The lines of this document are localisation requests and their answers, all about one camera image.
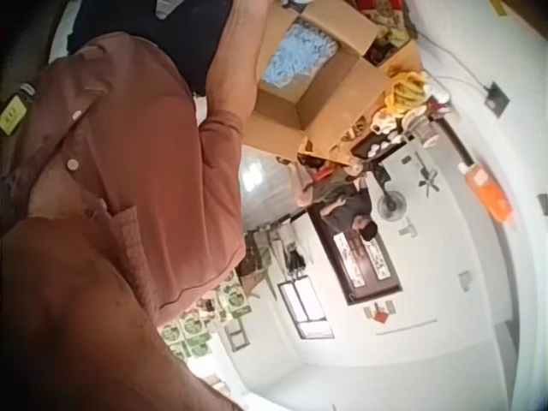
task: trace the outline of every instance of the bunch of bananas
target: bunch of bananas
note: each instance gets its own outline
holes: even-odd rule
[[[414,71],[394,76],[392,92],[384,99],[386,111],[394,115],[403,115],[423,105],[426,100],[425,84],[426,77]]]

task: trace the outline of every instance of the window frame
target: window frame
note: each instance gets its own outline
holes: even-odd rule
[[[297,281],[301,281],[301,280],[305,280],[305,279],[310,281],[310,284],[312,285],[312,281],[311,281],[309,276],[301,276],[299,278],[296,278],[295,280],[288,280],[288,281],[285,281],[283,283],[279,283],[277,285],[278,291],[279,291],[280,295],[282,296],[283,304],[285,305],[285,308],[288,310],[288,314],[291,317],[291,321],[293,322],[293,325],[295,326],[295,329],[297,330],[297,334],[299,334],[299,337],[301,338],[301,340],[332,340],[332,339],[335,338],[335,334],[333,333],[333,329],[331,328],[331,325],[329,324],[329,320],[325,316],[324,308],[322,307],[321,302],[319,301],[318,296],[316,295],[316,291],[314,291],[314,294],[316,295],[316,299],[318,300],[318,303],[322,308],[322,312],[324,313],[324,317],[322,317],[321,319],[310,319],[310,315],[307,312],[307,308],[306,308],[306,306],[305,306],[305,304],[304,304],[304,302],[301,298],[301,294],[299,293],[299,289],[295,285],[295,283]],[[296,318],[294,309],[291,306],[291,303],[288,301],[288,296],[285,293],[285,291],[283,290],[284,287],[289,286],[289,285],[292,286],[293,290],[295,291],[295,294],[296,294],[296,296],[299,300],[299,303],[301,304],[302,312],[304,312],[305,315],[307,316],[306,320],[300,321]],[[330,328],[330,331],[331,331],[330,336],[310,337],[310,336],[307,336],[304,333],[304,331],[302,330],[302,328],[300,327],[301,324],[324,323],[324,322],[327,323],[327,325]]]

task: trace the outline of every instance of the shirt button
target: shirt button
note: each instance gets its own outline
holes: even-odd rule
[[[80,167],[80,163],[78,163],[78,160],[76,160],[76,159],[74,159],[74,158],[71,158],[71,159],[67,162],[67,168],[68,168],[70,171],[77,171],[79,167]]]
[[[106,201],[104,201],[103,199],[99,199],[99,204],[101,205],[101,207],[103,207],[103,210],[109,210],[109,207],[106,205]]]

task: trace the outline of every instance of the orange bottle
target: orange bottle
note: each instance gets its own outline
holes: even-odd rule
[[[467,185],[474,191],[479,201],[489,211],[491,216],[500,223],[507,221],[512,215],[512,208],[503,190],[480,165],[459,164],[459,170],[465,176]]]

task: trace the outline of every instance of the person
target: person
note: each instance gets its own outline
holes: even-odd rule
[[[181,65],[206,67],[199,127],[185,70],[146,31],[94,33],[33,82],[3,180],[15,210],[2,238],[3,406],[239,409],[176,359],[158,327],[245,253],[241,127],[269,7],[234,0],[208,40],[214,57],[182,53]]]
[[[320,182],[304,185],[298,165],[285,162],[291,174],[291,187],[299,207],[322,204],[320,216],[336,233],[351,229],[359,231],[365,241],[378,233],[378,226],[371,218],[372,202],[363,176],[364,166],[353,161],[349,166],[338,167]],[[358,180],[358,191],[354,181]]]
[[[364,241],[377,236],[378,226],[371,218],[372,202],[365,177],[360,179],[360,190],[342,195],[330,204],[325,204],[319,215],[336,232],[343,233],[355,229]]]
[[[336,167],[326,178],[309,184],[303,184],[301,172],[306,172],[297,163],[278,159],[280,164],[289,168],[291,191],[299,207],[306,208],[312,204],[332,203],[346,194],[352,194],[352,183],[363,173],[363,164],[353,161],[348,166]]]

